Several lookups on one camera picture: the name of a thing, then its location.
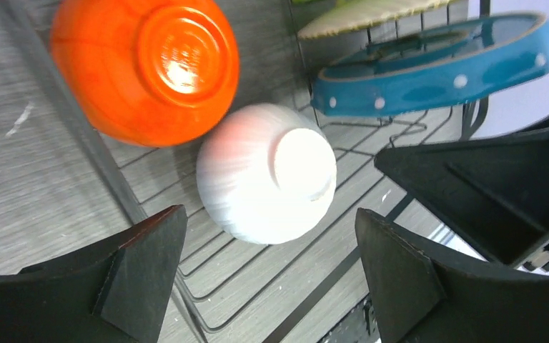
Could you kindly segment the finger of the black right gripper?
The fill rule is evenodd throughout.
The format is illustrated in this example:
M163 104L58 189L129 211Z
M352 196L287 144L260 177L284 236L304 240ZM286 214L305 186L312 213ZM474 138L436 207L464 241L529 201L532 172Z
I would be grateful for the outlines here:
M383 149L374 164L487 260L549 268L549 115L494 138Z

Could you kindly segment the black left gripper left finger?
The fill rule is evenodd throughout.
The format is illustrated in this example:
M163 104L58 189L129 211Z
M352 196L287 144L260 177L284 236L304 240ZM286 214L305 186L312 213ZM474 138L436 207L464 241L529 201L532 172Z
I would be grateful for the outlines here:
M0 275L0 342L156 342L185 234L182 205Z

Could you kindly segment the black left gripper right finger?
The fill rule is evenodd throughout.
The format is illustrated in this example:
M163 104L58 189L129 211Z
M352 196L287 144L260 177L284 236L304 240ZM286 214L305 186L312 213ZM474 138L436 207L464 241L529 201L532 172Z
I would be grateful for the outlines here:
M468 256L360 208L355 233L383 342L549 342L549 276Z

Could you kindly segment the blue dotted plate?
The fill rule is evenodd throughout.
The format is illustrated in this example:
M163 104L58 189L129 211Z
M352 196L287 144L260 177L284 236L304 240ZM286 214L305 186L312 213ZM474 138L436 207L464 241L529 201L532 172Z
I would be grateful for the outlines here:
M481 99L549 73L549 17L508 12L368 44L321 69L311 105L385 117Z

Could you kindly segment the white bowl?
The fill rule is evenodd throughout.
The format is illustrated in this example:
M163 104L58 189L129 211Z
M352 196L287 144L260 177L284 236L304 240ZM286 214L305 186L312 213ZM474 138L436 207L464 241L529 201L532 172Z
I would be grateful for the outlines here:
M285 106L254 104L227 115L203 141L196 183L224 232L249 243L282 244L326 215L337 161L315 122Z

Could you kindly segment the orange bowl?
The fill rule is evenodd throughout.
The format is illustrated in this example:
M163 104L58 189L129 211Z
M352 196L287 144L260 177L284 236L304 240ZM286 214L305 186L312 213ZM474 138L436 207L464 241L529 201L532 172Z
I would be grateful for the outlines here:
M237 42L214 1L63 1L50 52L90 124L138 146L206 134L239 84Z

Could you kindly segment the woven bamboo plate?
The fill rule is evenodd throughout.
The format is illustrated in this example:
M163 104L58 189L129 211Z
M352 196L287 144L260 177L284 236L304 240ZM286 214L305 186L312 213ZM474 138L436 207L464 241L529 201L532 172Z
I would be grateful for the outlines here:
M336 1L331 9L303 26L297 36L299 39L319 39L361 31L451 3L451 0Z

